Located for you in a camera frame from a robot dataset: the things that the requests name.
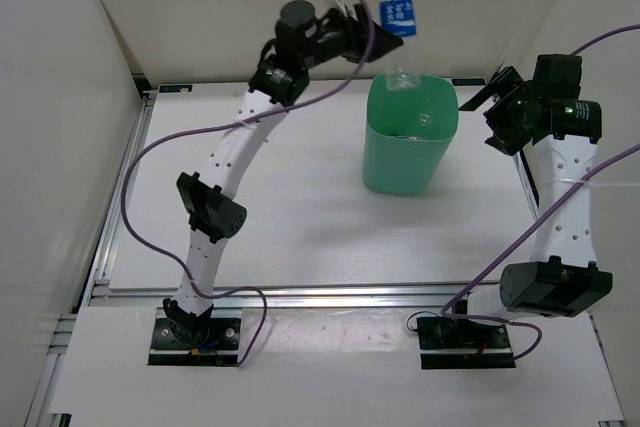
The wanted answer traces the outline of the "blue label clear bottle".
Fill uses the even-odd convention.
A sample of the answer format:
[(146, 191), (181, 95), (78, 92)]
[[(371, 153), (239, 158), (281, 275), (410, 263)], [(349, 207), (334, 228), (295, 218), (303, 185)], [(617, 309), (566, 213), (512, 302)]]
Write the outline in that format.
[(421, 77), (412, 63), (412, 42), (417, 35), (413, 0), (383, 0), (379, 3), (381, 26), (402, 40), (402, 45), (390, 54), (386, 74), (391, 91), (408, 90), (420, 84)]

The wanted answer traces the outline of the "white orange label clear bottle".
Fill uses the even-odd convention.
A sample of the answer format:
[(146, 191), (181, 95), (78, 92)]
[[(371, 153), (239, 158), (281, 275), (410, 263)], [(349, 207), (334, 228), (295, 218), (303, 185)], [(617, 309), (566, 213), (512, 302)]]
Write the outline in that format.
[(387, 136), (391, 139), (402, 140), (402, 141), (419, 141), (422, 140), (419, 136), (410, 136), (410, 135), (390, 135)]

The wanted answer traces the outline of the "clear plastic bottle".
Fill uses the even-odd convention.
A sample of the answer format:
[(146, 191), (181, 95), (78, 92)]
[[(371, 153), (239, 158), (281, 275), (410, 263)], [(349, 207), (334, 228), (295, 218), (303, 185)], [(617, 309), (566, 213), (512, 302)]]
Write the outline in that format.
[(443, 119), (443, 114), (438, 108), (417, 109), (409, 115), (410, 133), (420, 138), (438, 137)]

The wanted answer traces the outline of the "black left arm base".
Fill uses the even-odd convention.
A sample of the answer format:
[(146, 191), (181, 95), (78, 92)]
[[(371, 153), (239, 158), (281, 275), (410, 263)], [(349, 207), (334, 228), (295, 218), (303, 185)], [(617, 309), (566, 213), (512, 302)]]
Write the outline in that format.
[(234, 367), (239, 360), (242, 314), (213, 307), (187, 313), (171, 298), (156, 313), (147, 364)]

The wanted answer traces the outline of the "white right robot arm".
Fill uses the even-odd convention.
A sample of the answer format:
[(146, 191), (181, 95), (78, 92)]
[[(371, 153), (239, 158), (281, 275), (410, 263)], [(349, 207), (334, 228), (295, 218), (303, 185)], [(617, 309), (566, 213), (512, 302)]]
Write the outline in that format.
[(505, 266), (498, 285), (471, 290), (458, 307), (449, 334), (460, 346), (476, 344), (493, 319), (571, 318), (612, 290), (612, 273), (597, 266), (586, 179), (602, 136), (602, 110), (581, 99), (581, 77), (580, 56), (543, 54), (532, 79), (507, 67), (461, 107), (475, 111), (494, 101), (484, 114), (492, 132), (486, 143), (520, 160), (536, 223), (529, 261)]

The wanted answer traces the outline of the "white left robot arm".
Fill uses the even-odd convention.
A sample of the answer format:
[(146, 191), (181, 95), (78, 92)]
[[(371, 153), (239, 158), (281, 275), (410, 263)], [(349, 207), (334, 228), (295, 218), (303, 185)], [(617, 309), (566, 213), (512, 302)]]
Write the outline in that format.
[(206, 342), (213, 309), (212, 289), (228, 240), (243, 226), (247, 211), (234, 197), (240, 181), (269, 134), (286, 117), (309, 84), (310, 69), (337, 57), (372, 62), (403, 44), (370, 23), (362, 5), (349, 14), (331, 8), (317, 17), (304, 0), (280, 11), (275, 36), (263, 47), (251, 77), (237, 127), (224, 133), (203, 168), (182, 173), (177, 189), (188, 213), (188, 269), (177, 293), (163, 302), (173, 333), (188, 347)]

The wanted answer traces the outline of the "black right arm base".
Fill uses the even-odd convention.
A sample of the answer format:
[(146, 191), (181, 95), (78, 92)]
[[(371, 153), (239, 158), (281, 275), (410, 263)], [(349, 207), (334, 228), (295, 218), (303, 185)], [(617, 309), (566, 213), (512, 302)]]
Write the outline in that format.
[(514, 353), (503, 325), (440, 317), (427, 311), (407, 319), (418, 336), (422, 370), (512, 369)]

